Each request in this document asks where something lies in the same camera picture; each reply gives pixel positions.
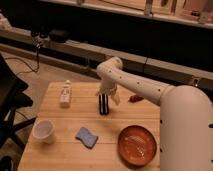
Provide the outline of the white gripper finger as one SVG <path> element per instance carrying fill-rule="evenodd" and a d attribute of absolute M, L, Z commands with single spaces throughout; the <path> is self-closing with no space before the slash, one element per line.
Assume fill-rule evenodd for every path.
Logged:
<path fill-rule="evenodd" d="M 119 105 L 120 104 L 120 96 L 119 96 L 119 93 L 115 93 L 114 95 L 111 96 L 111 99 L 113 100 L 113 102 L 116 104 L 116 105 Z"/>
<path fill-rule="evenodd" d="M 102 95 L 103 93 L 101 92 L 101 91 L 97 91 L 96 93 L 95 93 L 95 96 L 99 96 L 99 95 Z"/>

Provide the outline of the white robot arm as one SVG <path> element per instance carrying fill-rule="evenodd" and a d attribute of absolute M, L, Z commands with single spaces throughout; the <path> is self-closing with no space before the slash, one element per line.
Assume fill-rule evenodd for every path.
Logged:
<path fill-rule="evenodd" d="M 202 90 L 127 73 L 118 57 L 96 72 L 101 94 L 122 86 L 160 107 L 160 171 L 213 171 L 213 103 Z"/>

